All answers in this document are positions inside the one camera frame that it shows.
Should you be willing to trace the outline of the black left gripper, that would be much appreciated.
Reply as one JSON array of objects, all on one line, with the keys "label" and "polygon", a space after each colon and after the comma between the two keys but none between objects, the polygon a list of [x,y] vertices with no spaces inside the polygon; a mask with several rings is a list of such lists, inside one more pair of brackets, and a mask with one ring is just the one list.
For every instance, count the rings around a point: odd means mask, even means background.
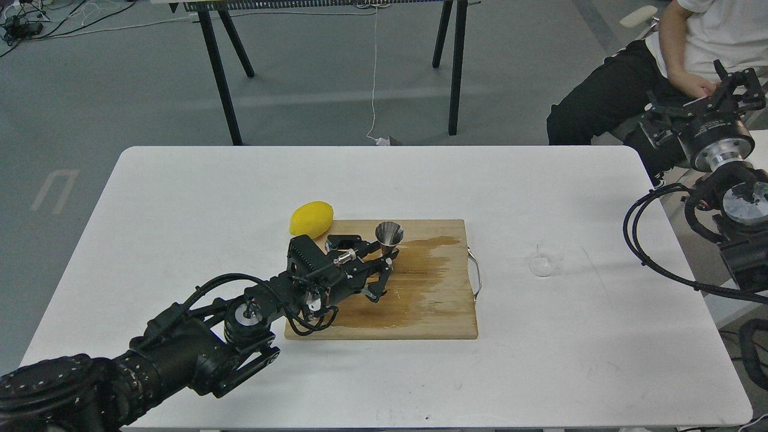
[{"label": "black left gripper", "polygon": [[[292,315],[298,316],[309,309],[308,303],[314,301],[314,297],[320,300],[318,314],[324,314],[330,306],[353,295],[363,293],[373,303],[386,295],[393,259],[400,252],[395,246],[368,242],[359,235],[328,235],[325,250],[307,235],[290,239],[286,270],[290,274]],[[365,276],[362,258],[375,250],[384,258],[365,263]]]}]

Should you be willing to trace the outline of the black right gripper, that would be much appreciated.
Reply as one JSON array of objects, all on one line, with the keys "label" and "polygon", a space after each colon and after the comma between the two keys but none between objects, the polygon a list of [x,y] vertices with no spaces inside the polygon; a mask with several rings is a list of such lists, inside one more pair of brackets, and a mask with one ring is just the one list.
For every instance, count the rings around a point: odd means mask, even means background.
[{"label": "black right gripper", "polygon": [[669,106],[647,91],[649,104],[640,120],[653,147],[682,149],[689,166],[699,172],[715,172],[750,156],[755,142],[740,116],[766,107],[766,92],[753,68],[729,72],[718,59],[713,65],[719,84],[713,93],[712,114],[695,118],[699,98]]}]

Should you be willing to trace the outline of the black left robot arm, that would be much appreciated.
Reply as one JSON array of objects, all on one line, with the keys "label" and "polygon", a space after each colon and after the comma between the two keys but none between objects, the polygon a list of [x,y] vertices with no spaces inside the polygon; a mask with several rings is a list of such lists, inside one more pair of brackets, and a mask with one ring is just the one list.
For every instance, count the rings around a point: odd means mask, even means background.
[{"label": "black left robot arm", "polygon": [[275,320],[307,336],[329,328],[352,295],[378,301],[400,242],[330,235],[322,251],[292,238],[285,271],[214,277],[150,320],[123,355],[60,356],[3,375],[2,430],[118,431],[184,388],[223,397],[279,356]]}]

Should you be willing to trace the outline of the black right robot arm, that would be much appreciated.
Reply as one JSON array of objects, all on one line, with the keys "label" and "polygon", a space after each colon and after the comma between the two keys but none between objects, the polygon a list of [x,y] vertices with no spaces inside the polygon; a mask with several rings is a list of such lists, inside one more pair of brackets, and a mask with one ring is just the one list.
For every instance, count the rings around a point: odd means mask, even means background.
[{"label": "black right robot arm", "polygon": [[[765,109],[766,95],[756,71],[714,69],[719,85],[713,95],[685,106],[661,106],[650,96],[640,117],[641,130],[656,148],[681,150],[689,167],[704,173],[692,188],[680,183],[650,191],[623,218],[623,238],[631,252],[661,276],[714,296],[766,303],[766,172],[748,156],[755,148],[743,123],[750,110]],[[670,193],[686,193],[684,217],[693,232],[716,244],[736,288],[689,281],[656,263],[641,247],[637,225],[646,208]]]}]

